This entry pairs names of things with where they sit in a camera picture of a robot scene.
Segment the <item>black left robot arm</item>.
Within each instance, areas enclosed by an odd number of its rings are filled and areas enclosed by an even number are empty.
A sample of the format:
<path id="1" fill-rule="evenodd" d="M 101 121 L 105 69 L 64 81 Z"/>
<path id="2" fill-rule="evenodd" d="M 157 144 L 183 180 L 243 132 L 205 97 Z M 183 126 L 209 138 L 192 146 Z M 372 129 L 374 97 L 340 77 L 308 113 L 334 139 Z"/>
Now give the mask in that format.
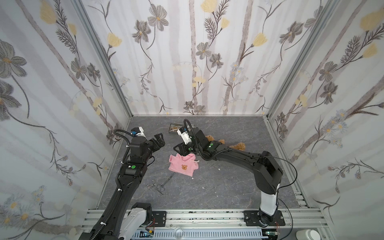
<path id="1" fill-rule="evenodd" d="M 151 204 L 136 203 L 127 213 L 128 205 L 148 169 L 153 153 L 165 146 L 163 134 L 148 140 L 141 127 L 131 132 L 116 129 L 113 134 L 124 139 L 128 150 L 115 177 L 116 190 L 98 222 L 81 240 L 130 240 L 139 227 L 154 223 Z"/>

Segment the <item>pink teddy hoodie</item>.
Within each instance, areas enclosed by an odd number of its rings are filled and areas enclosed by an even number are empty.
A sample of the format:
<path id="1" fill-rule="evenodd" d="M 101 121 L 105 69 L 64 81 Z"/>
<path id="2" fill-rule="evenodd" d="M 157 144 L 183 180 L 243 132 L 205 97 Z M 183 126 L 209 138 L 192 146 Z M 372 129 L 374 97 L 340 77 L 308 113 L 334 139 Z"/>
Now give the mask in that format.
<path id="1" fill-rule="evenodd" d="M 169 163 L 170 171 L 189 177 L 193 177 L 194 171 L 199 169 L 199 161 L 196 160 L 195 154 L 188 154 L 186 156 L 181 156 L 180 154 L 170 155 Z"/>

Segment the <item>brown teddy bear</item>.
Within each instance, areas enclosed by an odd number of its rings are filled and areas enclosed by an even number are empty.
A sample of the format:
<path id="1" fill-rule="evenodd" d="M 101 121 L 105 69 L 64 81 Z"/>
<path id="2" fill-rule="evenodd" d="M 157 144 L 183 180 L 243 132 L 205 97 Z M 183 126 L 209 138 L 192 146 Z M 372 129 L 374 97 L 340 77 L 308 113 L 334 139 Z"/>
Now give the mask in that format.
<path id="1" fill-rule="evenodd" d="M 215 140 L 214 137 L 211 136 L 211 135 L 206 136 L 206 138 L 210 142 Z M 236 145 L 232 145 L 232 146 L 229 146 L 229 147 L 232 148 L 232 149 L 240 150 L 240 151 L 245 151 L 246 150 L 246 145 L 243 142 L 240 142 L 240 143 L 238 143 Z"/>

